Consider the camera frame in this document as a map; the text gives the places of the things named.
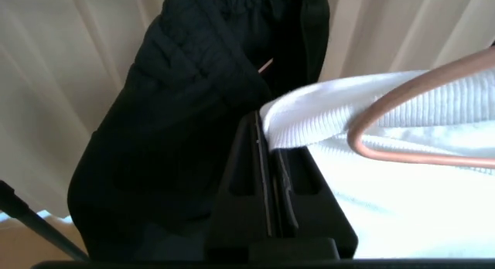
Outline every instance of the brown floor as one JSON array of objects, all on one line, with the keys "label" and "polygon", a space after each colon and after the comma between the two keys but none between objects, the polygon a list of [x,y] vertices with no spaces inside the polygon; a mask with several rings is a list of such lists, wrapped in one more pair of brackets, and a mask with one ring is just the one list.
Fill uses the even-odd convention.
[{"label": "brown floor", "polygon": [[[65,224],[52,217],[46,221],[55,226],[81,249],[79,232],[73,224]],[[16,220],[0,223],[0,268],[27,269],[45,260],[70,260],[61,250],[46,242]]]}]

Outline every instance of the black fabric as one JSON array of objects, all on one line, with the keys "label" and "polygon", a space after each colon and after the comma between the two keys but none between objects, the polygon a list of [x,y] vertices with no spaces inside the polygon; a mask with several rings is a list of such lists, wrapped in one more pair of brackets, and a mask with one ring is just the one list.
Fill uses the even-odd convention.
[{"label": "black fabric", "polygon": [[[314,7],[318,22],[305,17]],[[239,119],[317,81],[328,23],[326,0],[165,0],[70,184],[70,215],[90,257],[145,259],[136,253],[150,224],[164,237],[200,228]]]}]

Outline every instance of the black pole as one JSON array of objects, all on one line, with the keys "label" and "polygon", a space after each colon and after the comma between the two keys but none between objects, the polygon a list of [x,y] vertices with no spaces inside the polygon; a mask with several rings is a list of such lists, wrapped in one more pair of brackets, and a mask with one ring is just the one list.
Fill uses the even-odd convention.
[{"label": "black pole", "polygon": [[79,247],[68,240],[60,231],[34,213],[27,203],[15,195],[14,189],[2,180],[0,180],[0,210],[11,218],[19,220],[74,260],[90,260]]}]

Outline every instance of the white fabric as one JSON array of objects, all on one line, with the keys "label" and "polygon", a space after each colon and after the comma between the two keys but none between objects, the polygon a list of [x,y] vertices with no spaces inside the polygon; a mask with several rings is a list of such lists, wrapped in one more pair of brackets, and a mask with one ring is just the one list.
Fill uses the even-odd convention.
[{"label": "white fabric", "polygon": [[[347,124],[423,71],[332,80],[261,109],[270,149],[308,146],[359,237],[356,258],[495,257],[492,169],[380,162],[352,152]],[[495,70],[416,97],[364,141],[388,151],[495,157]]]}]

